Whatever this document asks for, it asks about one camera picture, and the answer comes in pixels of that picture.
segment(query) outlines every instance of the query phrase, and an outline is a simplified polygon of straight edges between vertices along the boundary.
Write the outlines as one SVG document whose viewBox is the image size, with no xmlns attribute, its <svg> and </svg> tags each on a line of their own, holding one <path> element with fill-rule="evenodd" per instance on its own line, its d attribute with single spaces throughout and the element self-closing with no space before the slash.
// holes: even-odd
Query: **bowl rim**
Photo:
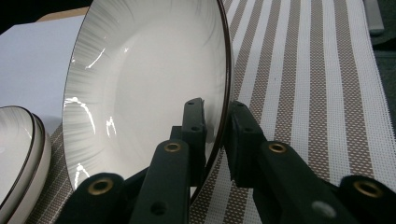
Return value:
<svg viewBox="0 0 396 224">
<path fill-rule="evenodd" d="M 3 214 L 5 216 L 5 221 L 9 221 L 11 219 L 11 217 L 13 216 L 13 214 L 15 213 L 15 211 L 17 210 L 19 204 L 21 203 L 21 201 L 26 193 L 26 190 L 29 188 L 30 182 L 32 181 L 32 179 L 34 177 L 34 174 L 36 172 L 37 163 L 39 162 L 39 158 L 36 158 L 35 154 L 42 151 L 42 150 L 40 150 L 39 147 L 37 147 L 40 145 L 40 143 L 37 143 L 36 140 L 40 141 L 43 139 L 42 139 L 42 137 L 40 139 L 36 139 L 37 131 L 39 131 L 39 130 L 38 130 L 37 124 L 35 123 L 34 115 L 28 109 L 26 109 L 22 106 L 18 106 L 18 105 L 9 105 L 9 106 L 0 107 L 0 109 L 2 109 L 2 108 L 21 109 L 27 113 L 27 115 L 30 117 L 30 120 L 32 121 L 32 140 L 30 142 L 29 150 L 26 154 L 26 157 L 24 159 L 24 162 L 20 169 L 20 172 L 18 173 L 18 176 L 14 181 L 14 184 L 12 185 L 11 189 L 8 191 L 8 194 L 5 197 L 5 199 L 0 204 L 0 210 L 4 209 L 5 207 L 7 209 L 9 209 L 9 211 L 5 211 Z M 24 175 L 27 175 L 26 178 L 29 178 L 29 179 L 26 179 L 25 183 L 22 183 L 21 179 Z M 15 199 L 16 199 L 16 201 L 14 201 L 14 203 L 15 203 L 14 206 L 9 205 L 9 200 L 12 197 L 15 197 Z"/>
</svg>

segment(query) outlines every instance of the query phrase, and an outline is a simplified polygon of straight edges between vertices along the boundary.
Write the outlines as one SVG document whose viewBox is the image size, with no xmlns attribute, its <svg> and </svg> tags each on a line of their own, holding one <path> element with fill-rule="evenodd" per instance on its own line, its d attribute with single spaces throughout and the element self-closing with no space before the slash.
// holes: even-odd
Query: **screw hole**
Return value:
<svg viewBox="0 0 396 224">
<path fill-rule="evenodd" d="M 88 187 L 88 192 L 91 195 L 101 195 L 113 188 L 113 181 L 110 178 L 104 177 L 93 181 Z"/>
<path fill-rule="evenodd" d="M 273 143 L 269 146 L 270 150 L 276 153 L 286 152 L 286 147 L 278 143 Z"/>
<path fill-rule="evenodd" d="M 381 188 L 379 188 L 375 183 L 370 181 L 358 180 L 353 183 L 353 186 L 360 193 L 372 198 L 380 198 L 383 195 Z"/>
<path fill-rule="evenodd" d="M 176 152 L 181 149 L 181 145 L 179 143 L 169 143 L 165 146 L 165 151 L 168 152 Z"/>
<path fill-rule="evenodd" d="M 151 213 L 155 216 L 162 216 L 165 214 L 167 209 L 166 203 L 164 202 L 156 202 L 151 206 Z"/>
</svg>

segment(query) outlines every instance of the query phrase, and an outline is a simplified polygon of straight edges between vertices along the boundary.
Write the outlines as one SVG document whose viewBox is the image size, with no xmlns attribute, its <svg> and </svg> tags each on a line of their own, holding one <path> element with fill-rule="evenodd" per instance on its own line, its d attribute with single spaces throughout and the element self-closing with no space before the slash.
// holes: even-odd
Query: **white stripe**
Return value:
<svg viewBox="0 0 396 224">
<path fill-rule="evenodd" d="M 213 194 L 207 208 L 205 218 L 206 223 L 222 223 L 231 192 L 232 183 L 230 179 L 227 156 L 224 152 L 219 168 L 218 178 L 216 179 L 216 185 L 213 188 Z"/>
<path fill-rule="evenodd" d="M 235 62 L 238 60 L 239 51 L 242 47 L 242 42 L 245 38 L 245 33 L 248 29 L 248 22 L 250 21 L 251 12 L 253 11 L 255 0 L 247 0 L 244 14 L 242 15 L 241 21 L 239 22 L 238 30 L 233 38 L 233 59 Z"/>
<path fill-rule="evenodd" d="M 337 51 L 334 2 L 323 0 L 322 3 L 329 172 L 330 182 L 338 185 L 341 178 L 345 175 L 350 175 L 347 154 L 343 83 Z"/>
<path fill-rule="evenodd" d="M 238 8 L 238 4 L 239 4 L 239 1 L 236 1 L 236 0 L 233 0 L 231 2 L 231 4 L 230 4 L 230 8 L 228 9 L 228 12 L 227 12 L 227 22 L 228 22 L 229 26 L 231 25 L 231 22 L 233 21 L 233 16 L 236 13 L 236 9 Z"/>
<path fill-rule="evenodd" d="M 260 219 L 259 212 L 257 212 L 256 204 L 253 201 L 253 189 L 248 190 L 247 194 L 247 205 L 245 207 L 244 214 L 244 223 L 245 224 L 253 224 L 253 223 L 262 223 Z"/>
<path fill-rule="evenodd" d="M 396 190 L 396 143 L 387 100 L 375 64 L 363 3 L 354 0 L 346 1 L 346 5 L 375 179 Z"/>
<path fill-rule="evenodd" d="M 264 0 L 262 3 L 262 12 L 257 23 L 257 28 L 251 44 L 250 54 L 247 60 L 247 69 L 242 82 L 241 91 L 238 101 L 249 106 L 253 94 L 254 83 L 256 82 L 257 70 L 259 68 L 260 56 L 262 54 L 262 43 L 264 41 L 265 31 L 270 16 L 272 0 Z"/>
<path fill-rule="evenodd" d="M 261 126 L 268 140 L 273 140 L 276 126 L 276 113 L 279 103 L 280 83 L 283 70 L 286 34 L 288 31 L 290 14 L 290 0 L 283 0 L 280 4 L 279 19 L 276 27 L 274 50 L 271 68 L 262 110 Z"/>
<path fill-rule="evenodd" d="M 308 163 L 311 1 L 301 1 L 290 145 Z"/>
</svg>

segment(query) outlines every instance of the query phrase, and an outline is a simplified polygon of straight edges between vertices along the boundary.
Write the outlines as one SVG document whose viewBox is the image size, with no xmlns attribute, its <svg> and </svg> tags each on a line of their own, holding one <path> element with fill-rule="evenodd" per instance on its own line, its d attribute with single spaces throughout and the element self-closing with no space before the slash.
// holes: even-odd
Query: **striped tablecloth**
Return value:
<svg viewBox="0 0 396 224">
<path fill-rule="evenodd" d="M 374 177 L 396 190 L 396 144 L 361 0 L 225 0 L 234 98 L 269 140 L 290 144 L 321 178 Z M 72 193 L 62 127 L 28 223 L 52 223 Z M 191 223 L 260 223 L 251 189 L 230 180 L 220 152 Z"/>
</svg>

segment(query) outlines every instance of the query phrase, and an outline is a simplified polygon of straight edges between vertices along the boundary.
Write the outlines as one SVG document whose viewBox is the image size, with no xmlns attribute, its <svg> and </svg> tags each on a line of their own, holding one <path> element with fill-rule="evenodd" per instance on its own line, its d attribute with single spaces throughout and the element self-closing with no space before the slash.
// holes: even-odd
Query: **white surface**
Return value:
<svg viewBox="0 0 396 224">
<path fill-rule="evenodd" d="M 83 16 L 16 25 L 0 35 L 0 106 L 38 115 L 52 134 L 62 121 L 64 83 Z"/>
<path fill-rule="evenodd" d="M 64 95 L 72 186 L 97 173 L 128 178 L 148 167 L 156 146 L 181 125 L 183 105 L 194 98 L 205 100 L 207 142 L 213 142 L 225 83 L 217 2 L 93 2 Z"/>
<path fill-rule="evenodd" d="M 19 181 L 34 142 L 34 128 L 28 111 L 19 107 L 0 108 L 0 204 Z"/>
<path fill-rule="evenodd" d="M 41 127 L 40 120 L 36 120 L 35 123 Z M 49 173 L 51 156 L 50 136 L 45 133 L 45 130 L 42 128 L 39 130 L 42 132 L 41 141 L 43 142 L 40 141 L 40 146 L 43 147 L 42 154 L 38 155 L 35 173 L 32 175 L 28 189 L 24 192 L 23 199 L 21 200 L 21 203 L 18 205 L 18 208 L 15 210 L 8 224 L 19 224 L 26 221 L 30 213 L 35 208 L 35 203 L 37 202 L 38 197 L 44 188 L 44 184 Z"/>
<path fill-rule="evenodd" d="M 0 147 L 4 149 L 0 154 L 0 193 L 6 195 L 0 209 L 2 223 L 13 215 L 13 219 L 26 219 L 32 211 L 50 167 L 50 140 L 33 115 L 20 107 L 2 108 L 0 127 Z"/>
</svg>

